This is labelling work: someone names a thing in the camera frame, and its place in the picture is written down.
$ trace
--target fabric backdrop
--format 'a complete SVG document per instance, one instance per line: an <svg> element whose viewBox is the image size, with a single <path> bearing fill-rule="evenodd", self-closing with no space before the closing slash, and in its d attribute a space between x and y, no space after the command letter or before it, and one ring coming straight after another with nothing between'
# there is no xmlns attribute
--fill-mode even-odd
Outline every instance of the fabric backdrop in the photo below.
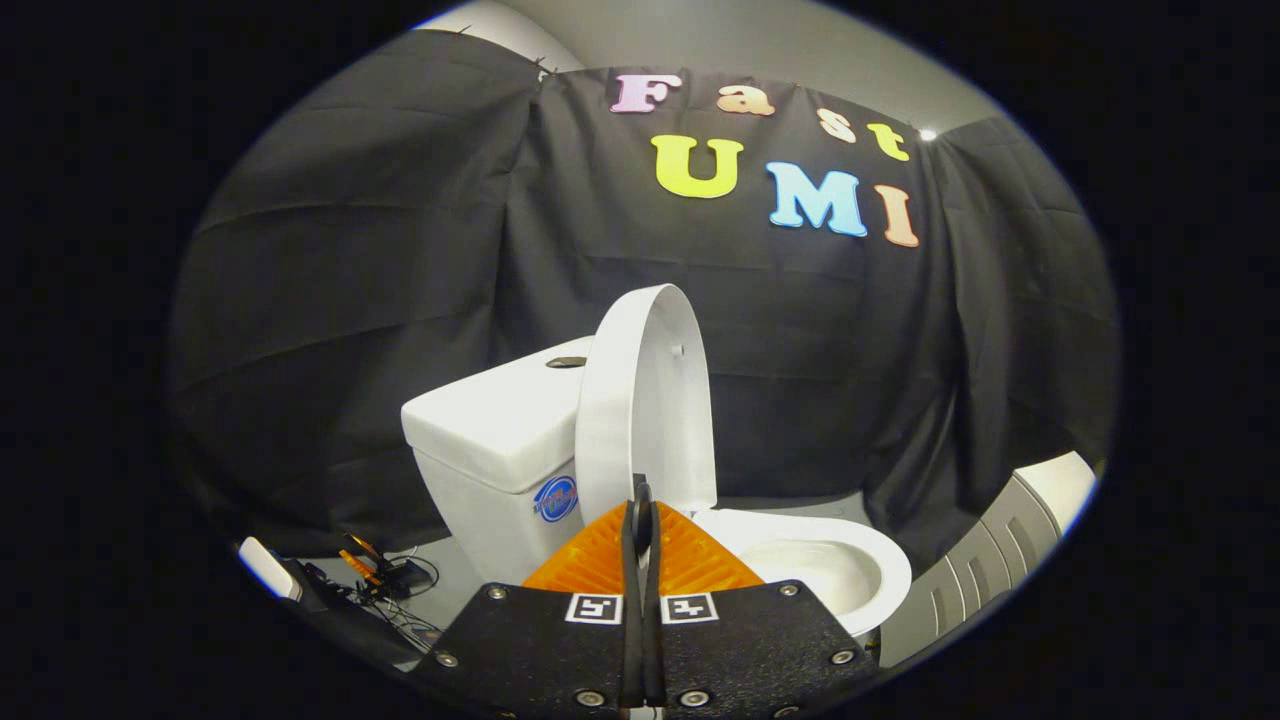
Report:
<svg viewBox="0 0 1280 720"><path fill-rule="evenodd" d="M627 74L681 82L652 111L612 111ZM539 76L484 40L407 33L287 113L210 201L169 389L183 475L225 532L285 555L335 552L342 532L388 548L444 536L399 406L591 334L618 296L668 282L707 343L726 505L863 491L919 573L1012 468L1102 460L1120 350L1102 246L1014 124L924 142L771 78ZM721 109L726 86L773 111ZM887 151L869 124L902 140ZM663 187L663 135L696 141L686 167L703 179L709 140L741 143L732 190ZM865 233L832 229L835 208L814 227L787 197L803 222L772 222L769 163L814 187L856 177ZM886 237L876 186L906 193L918 243Z"/></svg>

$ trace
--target orange triangular pad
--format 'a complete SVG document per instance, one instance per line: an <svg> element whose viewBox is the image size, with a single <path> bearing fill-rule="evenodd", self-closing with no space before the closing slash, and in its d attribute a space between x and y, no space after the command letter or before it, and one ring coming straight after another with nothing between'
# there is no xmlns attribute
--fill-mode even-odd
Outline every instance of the orange triangular pad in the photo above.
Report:
<svg viewBox="0 0 1280 720"><path fill-rule="evenodd" d="M623 502L579 530L525 580L526 588L623 594ZM762 585L764 580L692 520L658 503L662 523L659 594L692 594Z"/></svg>
<svg viewBox="0 0 1280 720"><path fill-rule="evenodd" d="M662 523L659 594L692 594L763 585L764 580L692 520L658 502Z"/></svg>
<svg viewBox="0 0 1280 720"><path fill-rule="evenodd" d="M622 519L627 503L579 530L525 580L526 588L556 592L623 594Z"/></svg>

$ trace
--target foam letter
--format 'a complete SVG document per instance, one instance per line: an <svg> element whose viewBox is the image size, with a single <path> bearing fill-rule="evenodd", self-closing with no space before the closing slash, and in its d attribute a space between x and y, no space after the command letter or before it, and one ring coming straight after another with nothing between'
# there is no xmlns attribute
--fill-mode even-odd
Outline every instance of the foam letter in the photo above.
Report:
<svg viewBox="0 0 1280 720"><path fill-rule="evenodd" d="M769 96L759 87L749 85L727 85L721 88L721 97L716 106L726 113L755 113L756 115L772 115L776 109L769 105Z"/></svg>
<svg viewBox="0 0 1280 720"><path fill-rule="evenodd" d="M707 146L716 151L716 177L707 181L689 174L689 151L698 145L696 140L684 135L657 135L652 142L658 147L658 183L671 192L685 197L721 197L737 186L741 142L707 141Z"/></svg>
<svg viewBox="0 0 1280 720"><path fill-rule="evenodd" d="M791 163L765 163L764 169L773 173L778 184L778 209L769 215L769 222L787 228L804 225L796 202L809 217L809 224L822 227L831 210L827 227L841 234L865 236L867 227L858 215L858 178L849 173L832 170L822 179L822 187L815 188L809 177Z"/></svg>
<svg viewBox="0 0 1280 720"><path fill-rule="evenodd" d="M845 142L856 142L858 138L854 137L854 131L849 129L849 120L845 119L840 113L832 113L826 108L818 108L818 117L822 118L818 124L822 129L827 131L831 137L838 137Z"/></svg>
<svg viewBox="0 0 1280 720"><path fill-rule="evenodd" d="M618 82L622 83L618 101L609 108L614 113L652 113L657 105L649 102L650 97L662 102L667 99L667 86L684 85L676 76L618 76Z"/></svg>
<svg viewBox="0 0 1280 720"><path fill-rule="evenodd" d="M893 132L893 128L884 123L872 123L867 126L867 129L876 133L876 142L879 142L881 150L890 158L902 160L904 163L911 159L910 155L899 150L897 143L902 142L902 136Z"/></svg>
<svg viewBox="0 0 1280 720"><path fill-rule="evenodd" d="M920 238L911 232L911 217L906 214L906 192L891 184L877 184L876 192L884 199L884 214L888 215L888 229L884 231L884 240L902 247L920 245Z"/></svg>

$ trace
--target toilet lid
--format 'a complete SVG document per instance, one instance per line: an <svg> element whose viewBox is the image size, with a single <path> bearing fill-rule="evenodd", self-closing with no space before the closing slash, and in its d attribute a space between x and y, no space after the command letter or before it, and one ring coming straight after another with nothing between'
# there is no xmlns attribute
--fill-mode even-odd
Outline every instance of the toilet lid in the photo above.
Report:
<svg viewBox="0 0 1280 720"><path fill-rule="evenodd" d="M716 505L707 352L685 293L662 284L620 297L584 369L573 442L582 520L632 500L637 474L685 515Z"/></svg>

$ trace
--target toilet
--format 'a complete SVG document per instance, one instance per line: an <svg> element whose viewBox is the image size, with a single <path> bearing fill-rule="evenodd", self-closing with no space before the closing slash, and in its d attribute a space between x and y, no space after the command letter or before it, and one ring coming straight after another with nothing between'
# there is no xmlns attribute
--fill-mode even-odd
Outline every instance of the toilet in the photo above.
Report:
<svg viewBox="0 0 1280 720"><path fill-rule="evenodd" d="M486 580L524 583L632 500L643 477L654 500L764 582L804 582L851 635L879 626L911 585L906 555L867 525L714 507L707 355L672 284L623 295L593 337L419 396L401 419L436 507Z"/></svg>

